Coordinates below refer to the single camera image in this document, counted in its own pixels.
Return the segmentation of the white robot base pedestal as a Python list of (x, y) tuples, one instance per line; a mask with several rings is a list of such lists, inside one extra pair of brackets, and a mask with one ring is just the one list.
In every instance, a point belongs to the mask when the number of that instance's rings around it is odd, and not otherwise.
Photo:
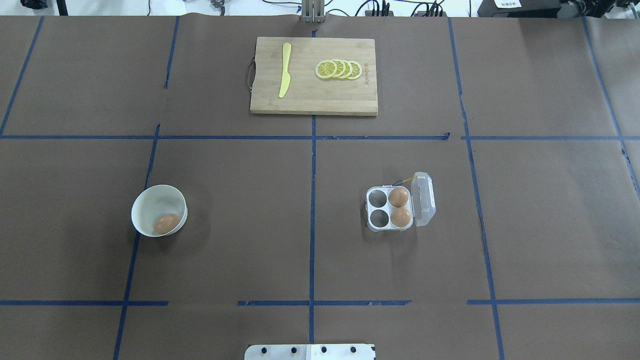
[(247, 347), (245, 360), (375, 360), (374, 344), (254, 344)]

